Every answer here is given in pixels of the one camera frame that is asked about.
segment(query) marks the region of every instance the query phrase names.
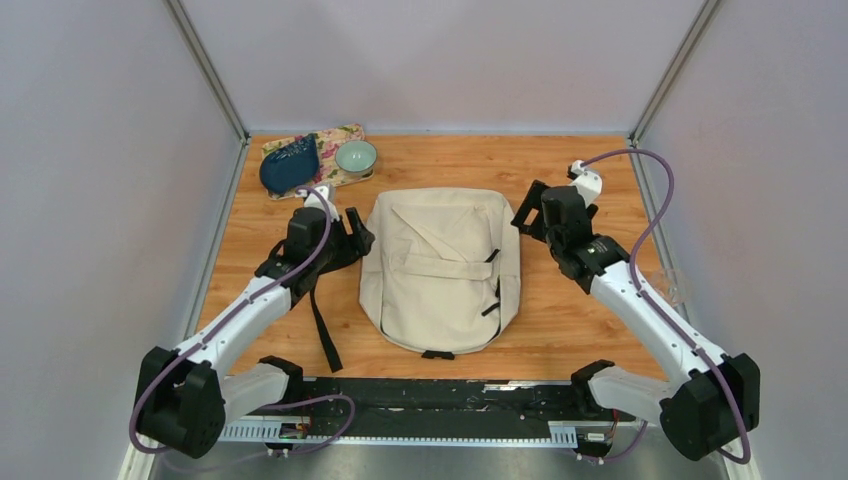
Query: floral placemat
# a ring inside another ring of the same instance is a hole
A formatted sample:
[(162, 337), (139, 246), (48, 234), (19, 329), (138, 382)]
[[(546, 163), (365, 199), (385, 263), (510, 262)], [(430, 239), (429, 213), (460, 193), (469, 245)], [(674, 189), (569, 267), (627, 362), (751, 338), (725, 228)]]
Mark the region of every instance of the floral placemat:
[[(262, 145), (262, 159), (264, 160), (265, 157), (274, 150), (284, 147), (296, 140), (300, 140), (301, 138), (303, 138), (303, 135), (281, 138)], [(307, 182), (307, 185), (329, 183), (340, 187), (342, 185), (361, 182), (371, 178), (373, 172), (363, 176), (354, 175), (345, 172), (336, 164), (336, 151), (345, 142), (349, 142), (351, 140), (365, 140), (365, 130), (362, 128), (362, 125), (352, 123), (343, 127), (328, 128), (327, 130), (315, 132), (315, 144), (318, 147), (320, 166), (318, 167), (318, 173), (312, 177), (312, 181)], [(270, 192), (268, 195), (274, 200), (279, 200), (282, 198), (293, 197), (294, 190), (295, 189), (291, 189), (283, 195), (276, 195)]]

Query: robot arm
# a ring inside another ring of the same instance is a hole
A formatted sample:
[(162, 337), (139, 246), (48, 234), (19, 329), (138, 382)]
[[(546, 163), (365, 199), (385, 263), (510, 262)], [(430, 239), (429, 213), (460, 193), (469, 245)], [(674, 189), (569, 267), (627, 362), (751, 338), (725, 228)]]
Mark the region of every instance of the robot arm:
[[(347, 234), (331, 203), (332, 187), (320, 186), (315, 192), (325, 202), (315, 194), (306, 197), (304, 207), (289, 221), (286, 239), (274, 246), (232, 304), (174, 349), (155, 347), (144, 357), (137, 402), (180, 352), (194, 349), (154, 387), (135, 424), (138, 433), (200, 458), (233, 420), (264, 405), (299, 399), (294, 385), (301, 383), (303, 370), (285, 360), (265, 357), (246, 373), (229, 377), (227, 373), (271, 323), (285, 316), (315, 287), (319, 275), (346, 267), (371, 249), (374, 235), (362, 224), (356, 209), (346, 211), (352, 231)], [(327, 216), (331, 220), (327, 240), (301, 269), (320, 244)], [(289, 273), (297, 269), (298, 273)]]
[[(644, 279), (638, 268), (634, 285), (630, 255), (608, 236), (592, 231), (600, 195), (600, 175), (575, 162), (568, 186), (533, 182), (512, 224), (523, 234), (545, 242), (560, 271), (616, 314), (657, 359), (668, 381), (634, 375), (600, 360), (572, 375), (578, 401), (587, 414), (616, 409), (661, 425), (677, 450), (698, 460), (738, 437), (730, 406), (715, 375), (687, 339), (712, 359), (731, 386), (747, 430), (759, 422), (757, 365), (745, 354), (728, 356), (689, 325)], [(529, 214), (540, 212), (532, 223)], [(664, 320), (642, 294), (656, 299)]]

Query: bowl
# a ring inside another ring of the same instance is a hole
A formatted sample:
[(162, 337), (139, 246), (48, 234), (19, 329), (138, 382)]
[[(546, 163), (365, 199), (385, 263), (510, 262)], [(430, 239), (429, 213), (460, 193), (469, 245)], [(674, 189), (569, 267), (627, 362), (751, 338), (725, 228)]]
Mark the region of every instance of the bowl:
[(344, 143), (336, 150), (336, 164), (347, 173), (368, 176), (377, 163), (377, 149), (364, 140)]

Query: beige backpack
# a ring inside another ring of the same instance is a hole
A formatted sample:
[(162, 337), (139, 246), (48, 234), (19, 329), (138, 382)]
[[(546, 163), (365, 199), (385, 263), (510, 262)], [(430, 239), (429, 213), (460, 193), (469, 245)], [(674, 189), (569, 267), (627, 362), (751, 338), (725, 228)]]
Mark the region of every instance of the beige backpack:
[(521, 272), (512, 209), (491, 190), (381, 193), (367, 227), (359, 302), (391, 342), (424, 357), (482, 350), (518, 312)]

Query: wooden table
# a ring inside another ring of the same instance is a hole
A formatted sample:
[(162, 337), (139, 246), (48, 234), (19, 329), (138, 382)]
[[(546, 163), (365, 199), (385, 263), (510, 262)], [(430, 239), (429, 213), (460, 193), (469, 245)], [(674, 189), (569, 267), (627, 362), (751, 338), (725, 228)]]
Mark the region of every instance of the wooden table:
[[(199, 325), (207, 325), (241, 292), (268, 250), (285, 236), (299, 199), (271, 200), (259, 182), (261, 145), (279, 136), (253, 138), (223, 237)], [(370, 136), (379, 160), (373, 178), (339, 188), (340, 211), (356, 207), (368, 218), (377, 194), (422, 187), (496, 190), (513, 210), (530, 183), (568, 183), (568, 165), (621, 148), (620, 137), (601, 136)], [(647, 221), (627, 157), (595, 164), (604, 177), (595, 231), (629, 250)], [(659, 268), (653, 245), (640, 252), (646, 276)], [(568, 379), (600, 358), (633, 373), (664, 378), (662, 370), (624, 324), (603, 305), (563, 277), (547, 247), (522, 236), (521, 309), (503, 334), (479, 353), (454, 361), (426, 360), (386, 341), (359, 306), (359, 263), (324, 275), (317, 301), (345, 368), (337, 376)], [(307, 375), (330, 375), (308, 301), (271, 325), (234, 368), (242, 372), (266, 355), (303, 366)]]

